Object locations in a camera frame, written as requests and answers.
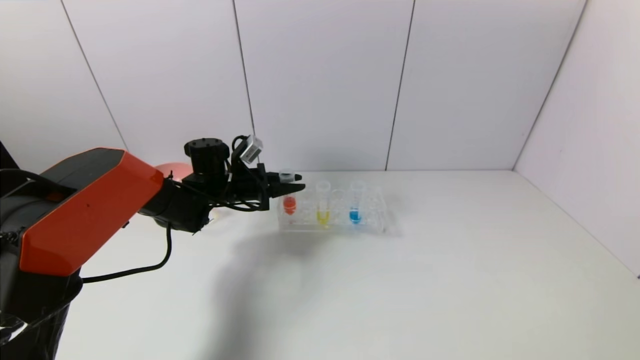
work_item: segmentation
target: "test tube with red liquid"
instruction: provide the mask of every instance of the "test tube with red liquid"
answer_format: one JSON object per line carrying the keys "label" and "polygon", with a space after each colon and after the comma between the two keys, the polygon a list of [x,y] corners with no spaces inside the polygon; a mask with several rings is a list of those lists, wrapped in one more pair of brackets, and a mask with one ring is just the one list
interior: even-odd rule
{"label": "test tube with red liquid", "polygon": [[[296,179],[296,174],[291,169],[281,170],[278,175],[280,176],[281,183],[292,183]],[[282,199],[282,209],[287,215],[293,215],[296,212],[295,193],[284,195],[284,198]]]}

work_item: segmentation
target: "test tube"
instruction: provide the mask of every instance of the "test tube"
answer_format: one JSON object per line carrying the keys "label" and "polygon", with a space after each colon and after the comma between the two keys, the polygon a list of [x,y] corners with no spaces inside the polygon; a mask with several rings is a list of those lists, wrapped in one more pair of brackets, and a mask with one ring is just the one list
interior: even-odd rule
{"label": "test tube", "polygon": [[[296,179],[296,174],[291,169],[283,169],[278,174],[281,183],[292,183]],[[296,193],[285,195],[282,199],[282,209],[287,215],[293,215],[296,212]]]}
{"label": "test tube", "polygon": [[362,198],[364,197],[364,191],[367,189],[367,184],[364,181],[351,182],[351,209],[349,210],[349,219],[354,224],[359,224],[362,221]]}
{"label": "test tube", "polygon": [[329,197],[331,196],[331,183],[318,181],[316,184],[316,202],[318,224],[326,225],[329,222]]}

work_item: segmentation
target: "red liquid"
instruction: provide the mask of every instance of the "red liquid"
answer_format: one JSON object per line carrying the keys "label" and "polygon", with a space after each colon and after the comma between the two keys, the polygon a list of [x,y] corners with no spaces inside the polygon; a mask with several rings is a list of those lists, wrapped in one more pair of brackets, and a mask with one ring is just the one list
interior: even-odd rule
{"label": "red liquid", "polygon": [[282,207],[285,213],[293,215],[293,213],[296,212],[296,198],[293,196],[285,196],[282,201]]}

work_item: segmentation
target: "test tube with blue liquid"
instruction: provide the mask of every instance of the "test tube with blue liquid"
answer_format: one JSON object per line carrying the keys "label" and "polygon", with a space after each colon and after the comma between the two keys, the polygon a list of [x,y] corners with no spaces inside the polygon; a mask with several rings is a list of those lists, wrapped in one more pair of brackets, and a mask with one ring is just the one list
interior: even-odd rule
{"label": "test tube with blue liquid", "polygon": [[364,181],[351,182],[351,209],[349,210],[349,219],[354,224],[359,224],[362,221],[362,199],[364,198],[364,192],[367,189],[367,184]]}

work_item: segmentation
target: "pink balloon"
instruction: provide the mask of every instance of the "pink balloon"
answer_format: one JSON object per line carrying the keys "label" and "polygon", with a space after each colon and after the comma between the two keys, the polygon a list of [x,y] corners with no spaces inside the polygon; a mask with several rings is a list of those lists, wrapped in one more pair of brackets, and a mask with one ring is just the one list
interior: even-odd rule
{"label": "pink balloon", "polygon": [[173,180],[182,181],[187,175],[193,172],[191,164],[187,163],[166,163],[156,166],[156,169],[160,170],[164,177],[169,176],[173,171]]}

